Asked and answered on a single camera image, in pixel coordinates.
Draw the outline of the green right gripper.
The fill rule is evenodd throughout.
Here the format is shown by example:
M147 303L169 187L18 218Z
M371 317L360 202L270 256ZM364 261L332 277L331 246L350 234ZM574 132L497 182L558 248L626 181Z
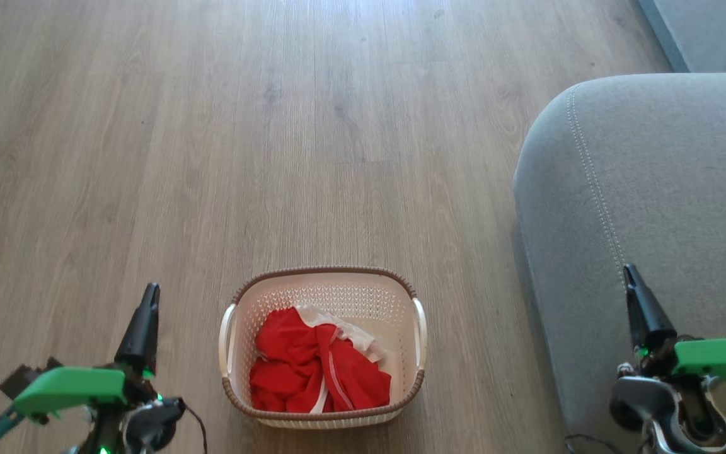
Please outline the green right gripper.
M657 379L697 376L726 381L726 338L677 338L671 319L637 267L625 264L623 275L633 348L646 354L640 360L640 374Z

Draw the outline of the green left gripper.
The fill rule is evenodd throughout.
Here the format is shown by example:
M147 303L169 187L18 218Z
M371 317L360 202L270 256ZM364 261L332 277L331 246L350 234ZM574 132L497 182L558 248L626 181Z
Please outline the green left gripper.
M159 284L149 282L113 357L133 373L120 368L52 368L13 399L15 410L37 419L78 406L114 405L121 410L157 400L159 393L144 376L156 376L158 368L159 296Z

